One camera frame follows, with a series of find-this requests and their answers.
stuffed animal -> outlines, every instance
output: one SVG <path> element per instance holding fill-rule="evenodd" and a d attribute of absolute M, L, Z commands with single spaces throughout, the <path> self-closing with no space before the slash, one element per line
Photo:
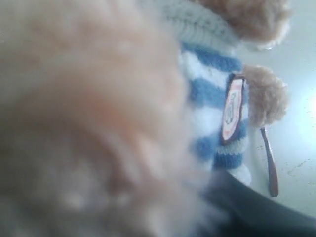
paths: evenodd
<path fill-rule="evenodd" d="M 271 30 L 287 11 L 238 2 Z M 181 48 L 133 0 L 0 0 L 1 236 L 185 237 L 226 220 L 200 193 L 212 160 L 236 168 L 246 147 L 247 86 L 231 55 L 243 34 L 193 2 L 148 3 Z M 220 144 L 225 112 L 238 129 Z"/>
<path fill-rule="evenodd" d="M 244 67 L 235 50 L 243 43 L 258 49 L 281 43 L 289 29 L 288 1 L 141 0 L 141 4 L 158 9 L 181 43 L 180 64 L 190 82 L 193 150 L 201 165 L 206 170 L 228 169 L 249 184 L 249 170 L 242 164 L 248 122 L 260 127 L 280 120 L 287 92 L 268 69 Z"/>

dark fabric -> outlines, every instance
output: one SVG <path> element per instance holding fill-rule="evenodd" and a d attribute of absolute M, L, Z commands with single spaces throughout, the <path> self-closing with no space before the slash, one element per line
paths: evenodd
<path fill-rule="evenodd" d="M 316 237 L 316 219 L 263 197 L 224 170 L 214 172 L 205 197 L 232 218 L 221 237 Z M 198 236 L 212 235 L 200 230 Z"/>

spoon handle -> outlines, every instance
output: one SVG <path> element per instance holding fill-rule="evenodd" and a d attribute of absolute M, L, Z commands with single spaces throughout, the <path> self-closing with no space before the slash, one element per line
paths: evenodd
<path fill-rule="evenodd" d="M 260 131 L 261 131 L 263 141 L 265 143 L 266 151 L 267 151 L 268 170 L 269 170 L 269 191 L 270 191 L 270 195 L 275 198 L 278 196 L 277 169 L 276 169 L 276 165 L 273 159 L 271 146 L 267 138 L 266 129 L 263 127 L 260 129 Z"/>

blurry fur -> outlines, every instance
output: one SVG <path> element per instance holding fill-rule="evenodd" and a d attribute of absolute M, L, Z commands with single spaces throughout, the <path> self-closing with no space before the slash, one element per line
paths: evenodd
<path fill-rule="evenodd" d="M 272 70 L 263 66 L 244 66 L 249 85 L 249 122 L 263 127 L 281 120 L 288 107 L 287 86 Z"/>
<path fill-rule="evenodd" d="M 133 1 L 0 0 L 0 42 L 1 236 L 202 222 L 178 45 Z"/>
<path fill-rule="evenodd" d="M 221 15 L 245 42 L 271 47 L 289 29 L 289 0 L 192 0 Z"/>

patch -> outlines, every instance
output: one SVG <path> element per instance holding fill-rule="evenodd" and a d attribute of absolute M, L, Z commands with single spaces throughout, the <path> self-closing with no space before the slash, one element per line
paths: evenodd
<path fill-rule="evenodd" d="M 225 145 L 234 139 L 238 130 L 241 119 L 244 80 L 243 75 L 236 74 L 229 86 L 222 124 L 222 141 Z"/>

